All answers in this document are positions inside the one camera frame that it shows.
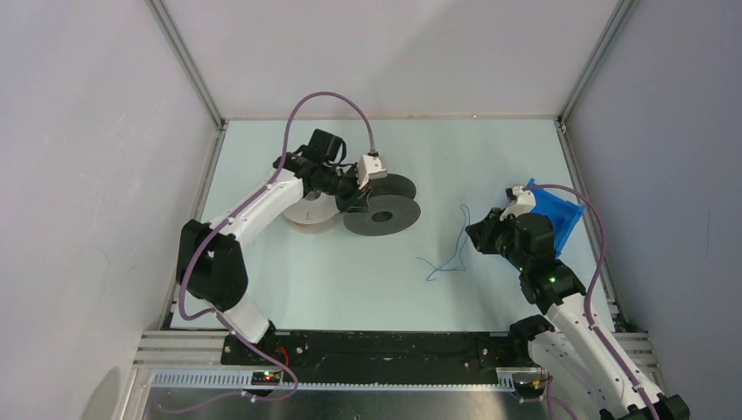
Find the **black cable spool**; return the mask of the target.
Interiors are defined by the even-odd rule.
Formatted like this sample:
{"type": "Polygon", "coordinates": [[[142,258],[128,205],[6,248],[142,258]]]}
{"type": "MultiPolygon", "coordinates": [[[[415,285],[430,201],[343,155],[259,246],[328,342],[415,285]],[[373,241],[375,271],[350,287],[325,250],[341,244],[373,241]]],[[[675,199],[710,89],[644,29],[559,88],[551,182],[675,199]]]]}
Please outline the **black cable spool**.
{"type": "Polygon", "coordinates": [[[344,227],[356,235],[394,235],[413,226],[421,215],[417,187],[399,174],[372,179],[365,213],[346,213],[344,227]]]}

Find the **white cable spool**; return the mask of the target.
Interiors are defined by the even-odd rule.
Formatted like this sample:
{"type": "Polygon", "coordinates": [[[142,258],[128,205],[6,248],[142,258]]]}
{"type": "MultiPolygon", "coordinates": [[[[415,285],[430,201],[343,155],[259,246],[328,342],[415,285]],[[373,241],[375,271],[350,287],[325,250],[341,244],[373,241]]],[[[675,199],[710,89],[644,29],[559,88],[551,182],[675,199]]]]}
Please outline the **white cable spool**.
{"type": "Polygon", "coordinates": [[[301,199],[282,212],[290,228],[306,235],[320,235],[342,222],[335,198],[321,193],[316,199],[301,199]]]}

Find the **blue plastic bin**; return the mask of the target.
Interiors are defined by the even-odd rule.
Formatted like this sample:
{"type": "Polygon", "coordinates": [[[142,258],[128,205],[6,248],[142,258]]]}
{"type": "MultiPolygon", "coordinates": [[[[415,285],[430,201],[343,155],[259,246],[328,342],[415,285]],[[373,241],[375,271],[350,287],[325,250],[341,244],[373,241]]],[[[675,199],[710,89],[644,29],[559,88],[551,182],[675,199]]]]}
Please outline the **blue plastic bin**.
{"type": "Polygon", "coordinates": [[[532,212],[546,216],[551,222],[554,231],[554,249],[556,258],[559,258],[573,229],[585,213],[586,205],[561,199],[545,189],[535,189],[533,194],[535,195],[535,207],[532,212]]]}

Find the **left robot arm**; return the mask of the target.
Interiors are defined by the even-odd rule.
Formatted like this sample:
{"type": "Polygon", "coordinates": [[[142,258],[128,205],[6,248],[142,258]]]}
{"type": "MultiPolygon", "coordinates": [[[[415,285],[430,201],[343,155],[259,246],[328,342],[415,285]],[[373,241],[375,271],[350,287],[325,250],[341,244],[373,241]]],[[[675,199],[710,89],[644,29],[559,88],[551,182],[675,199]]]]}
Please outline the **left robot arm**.
{"type": "Polygon", "coordinates": [[[244,339],[242,351],[255,364],[266,364],[277,352],[266,334],[272,322],[248,293],[249,276],[243,249],[273,220],[314,193],[334,199],[339,213],[365,213],[371,182],[388,171],[376,150],[344,166],[336,157],[346,148],[342,138],[315,129],[308,144],[283,151],[272,170],[246,199],[210,221],[189,220],[181,230],[176,281],[178,311],[188,314],[185,296],[206,303],[227,329],[244,339]]]}

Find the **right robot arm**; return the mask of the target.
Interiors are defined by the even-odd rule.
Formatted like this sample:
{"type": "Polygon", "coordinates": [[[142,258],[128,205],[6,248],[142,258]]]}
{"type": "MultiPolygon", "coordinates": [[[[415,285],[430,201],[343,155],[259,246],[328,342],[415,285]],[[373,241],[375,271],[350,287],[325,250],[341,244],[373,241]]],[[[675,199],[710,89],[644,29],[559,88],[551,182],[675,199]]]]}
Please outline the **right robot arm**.
{"type": "Polygon", "coordinates": [[[544,368],[600,419],[690,418],[685,401],[665,395],[604,330],[585,286],[557,258],[546,216],[495,207],[465,232],[477,251],[517,269],[524,297],[540,311],[510,326],[514,362],[544,368]]]}

